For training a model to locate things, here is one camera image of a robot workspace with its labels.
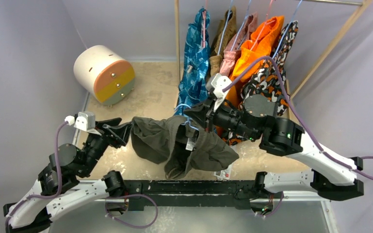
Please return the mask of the light blue hanger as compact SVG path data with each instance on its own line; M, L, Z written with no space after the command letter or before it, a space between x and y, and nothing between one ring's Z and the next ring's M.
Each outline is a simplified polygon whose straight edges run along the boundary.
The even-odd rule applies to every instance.
M181 103L181 104L178 104L178 105L175 107L174 111L176 112L176 111L177 111L181 106L184 106L184 107L186 107L187 109L191 109L191 106L189 106L189 105L187 105L187 104L184 104L184 103ZM190 119L189 116L186 116L186 120L185 120L185 122L182 123L182 125L184 125L184 126L189 126L191 129L196 130L196 131L199 131L199 128L197 128L197 127L195 127L195 126L192 125L192 123L191 123L191 119Z

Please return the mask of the olive green shorts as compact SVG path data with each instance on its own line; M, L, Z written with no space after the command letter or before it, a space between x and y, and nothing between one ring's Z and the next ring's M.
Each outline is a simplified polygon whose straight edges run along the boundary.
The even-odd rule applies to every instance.
M155 164L164 164L166 179L184 178L192 169L217 172L227 169L239 155L215 132L207 132L186 117L155 120L135 116L130 139L135 153Z

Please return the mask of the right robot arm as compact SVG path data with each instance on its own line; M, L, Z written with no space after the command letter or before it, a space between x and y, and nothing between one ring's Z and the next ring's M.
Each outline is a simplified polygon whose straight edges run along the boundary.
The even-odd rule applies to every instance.
M297 123L278 117L277 104L265 96L247 97L241 110L226 102L216 108L215 99L208 98L186 109L185 114L207 131L217 126L251 141L259 140L259 148L267 153L297 160L308 167L292 173L258 172L253 191L260 198L283 191L309 191L328 200L343 201L364 194L364 184L355 174L355 169L363 169L362 159L338 154L327 158L325 147L314 144Z

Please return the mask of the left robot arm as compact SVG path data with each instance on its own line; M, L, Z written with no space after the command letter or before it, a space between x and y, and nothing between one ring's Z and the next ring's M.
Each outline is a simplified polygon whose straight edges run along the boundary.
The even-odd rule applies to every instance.
M56 145L28 193L17 203L4 205L5 231L40 233L58 217L96 198L122 197L126 187L121 173L114 170L89 187L66 194L79 184L79 178L90 177L108 147L127 145L132 123L121 121L120 117L96 121L81 148L68 143Z

